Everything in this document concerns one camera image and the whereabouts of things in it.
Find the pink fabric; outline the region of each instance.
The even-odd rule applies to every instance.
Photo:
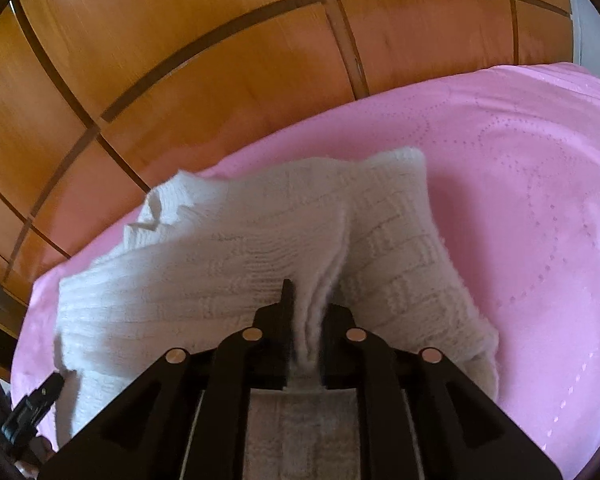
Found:
[[[500,330],[500,405],[569,480],[600,444],[600,80],[563,63],[427,81],[290,126],[203,174],[404,145],[426,154],[440,232]],[[14,402],[53,369],[59,280],[109,251],[135,214],[36,282]],[[55,437],[52,423],[41,430]]]

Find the folded fabric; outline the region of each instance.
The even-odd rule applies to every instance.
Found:
[[[311,375],[339,280],[359,326],[391,346],[437,346],[497,395],[498,335],[433,223],[424,157],[300,160],[243,178],[179,173],[150,192],[122,243],[61,282],[57,365],[62,444],[167,349],[218,345],[296,284],[296,365]],[[252,397],[245,478],[355,478],[350,392],[293,387]]]

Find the metal pin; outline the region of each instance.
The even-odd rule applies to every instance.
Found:
[[[442,352],[437,348],[425,348],[422,352],[420,352],[420,356],[427,363],[431,364],[437,364],[442,361]]]
[[[254,326],[250,326],[249,328],[244,329],[242,332],[242,337],[246,341],[259,341],[262,338],[262,330]]]
[[[187,353],[182,348],[172,348],[167,352],[167,355],[164,356],[171,365],[180,364],[186,357]]]
[[[361,328],[349,328],[347,339],[356,343],[363,342],[366,339],[366,332]]]

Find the wooden wall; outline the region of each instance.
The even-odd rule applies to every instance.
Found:
[[[571,49],[569,0],[12,0],[0,286],[25,305],[180,168],[369,94]]]

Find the triangular cutout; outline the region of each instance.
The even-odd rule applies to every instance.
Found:
[[[462,437],[468,448],[476,449],[504,434],[499,424],[461,386],[450,382],[446,384],[446,390],[453,402],[462,427]]]
[[[106,423],[102,437],[128,451],[137,449],[159,393],[159,382],[149,384],[121,413]]]

